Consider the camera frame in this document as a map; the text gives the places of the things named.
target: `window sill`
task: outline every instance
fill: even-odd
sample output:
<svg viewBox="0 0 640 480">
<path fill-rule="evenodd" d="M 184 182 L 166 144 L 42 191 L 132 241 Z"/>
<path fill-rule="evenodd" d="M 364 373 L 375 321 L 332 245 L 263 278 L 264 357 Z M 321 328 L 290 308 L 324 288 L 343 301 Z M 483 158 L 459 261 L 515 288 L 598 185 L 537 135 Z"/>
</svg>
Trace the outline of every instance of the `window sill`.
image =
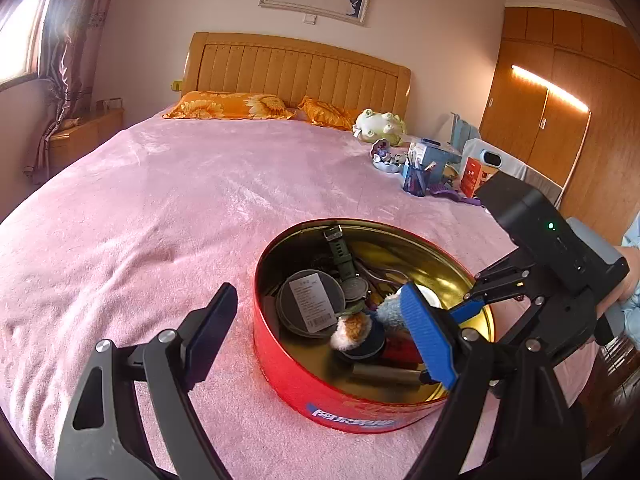
<svg viewBox="0 0 640 480">
<path fill-rule="evenodd" d="M 29 72 L 28 74 L 17 75 L 11 79 L 0 81 L 0 92 L 13 88 L 14 86 L 21 85 L 27 81 L 32 81 L 38 78 L 38 74 L 35 72 Z"/>
</svg>

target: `wooden headboard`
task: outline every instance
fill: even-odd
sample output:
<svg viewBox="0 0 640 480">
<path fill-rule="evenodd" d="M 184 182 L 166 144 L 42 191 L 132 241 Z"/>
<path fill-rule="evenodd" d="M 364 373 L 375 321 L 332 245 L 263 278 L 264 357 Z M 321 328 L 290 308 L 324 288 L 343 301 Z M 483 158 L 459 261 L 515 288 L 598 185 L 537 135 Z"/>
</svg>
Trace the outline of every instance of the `wooden headboard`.
<svg viewBox="0 0 640 480">
<path fill-rule="evenodd" d="M 345 108 L 404 117 L 411 71 L 312 41 L 196 32 L 184 67 L 182 95 L 192 90 L 276 94 L 288 107 L 305 95 Z"/>
</svg>

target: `light blue sleeve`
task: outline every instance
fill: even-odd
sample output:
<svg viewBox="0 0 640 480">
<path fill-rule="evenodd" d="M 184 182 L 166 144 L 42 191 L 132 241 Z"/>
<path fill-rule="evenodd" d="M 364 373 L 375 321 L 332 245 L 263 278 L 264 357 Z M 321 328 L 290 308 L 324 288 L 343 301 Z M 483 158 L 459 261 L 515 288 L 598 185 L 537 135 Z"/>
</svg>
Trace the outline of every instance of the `light blue sleeve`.
<svg viewBox="0 0 640 480">
<path fill-rule="evenodd" d="M 640 213 L 622 237 L 622 246 L 640 249 Z M 625 313 L 625 334 L 634 343 L 636 349 L 640 350 L 640 282 L 636 285 L 636 290 L 631 297 L 620 304 L 620 308 Z"/>
</svg>

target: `pink bedspread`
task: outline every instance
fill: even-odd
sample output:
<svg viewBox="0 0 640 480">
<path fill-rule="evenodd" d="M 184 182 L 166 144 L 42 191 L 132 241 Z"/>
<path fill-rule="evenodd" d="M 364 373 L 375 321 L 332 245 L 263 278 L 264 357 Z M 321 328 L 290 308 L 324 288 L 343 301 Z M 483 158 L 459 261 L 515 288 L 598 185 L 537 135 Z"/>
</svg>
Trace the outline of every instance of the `pink bedspread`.
<svg viewBox="0 0 640 480">
<path fill-rule="evenodd" d="M 191 393 L 213 446 L 237 479 L 403 478 L 436 421 L 356 436 L 281 402 L 252 351 L 252 280 L 267 243 L 314 218 L 354 217 L 415 232 L 472 272 L 513 247 L 476 206 L 416 198 L 377 171 L 369 145 L 299 121 L 150 118 L 73 164 L 0 224 L 0 407 L 53 472 L 70 396 L 95 342 L 146 342 L 204 306 L 221 283 L 238 316 L 209 377 Z M 495 308 L 498 334 L 518 303 Z M 557 369 L 573 401 L 594 345 Z M 173 470 L 139 388 L 152 451 Z M 466 466 L 482 460 L 497 401 L 489 396 Z"/>
</svg>

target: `wooden floor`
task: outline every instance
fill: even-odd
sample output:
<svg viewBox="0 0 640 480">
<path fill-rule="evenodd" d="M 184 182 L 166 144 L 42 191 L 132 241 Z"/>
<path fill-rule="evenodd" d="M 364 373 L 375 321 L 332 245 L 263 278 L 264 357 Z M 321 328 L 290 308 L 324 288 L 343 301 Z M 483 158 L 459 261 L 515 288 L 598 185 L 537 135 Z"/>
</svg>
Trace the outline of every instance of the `wooden floor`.
<svg viewBox="0 0 640 480">
<path fill-rule="evenodd" d="M 626 337 L 601 347 L 578 397 L 587 418 L 587 457 L 607 449 L 640 408 L 640 352 Z"/>
</svg>

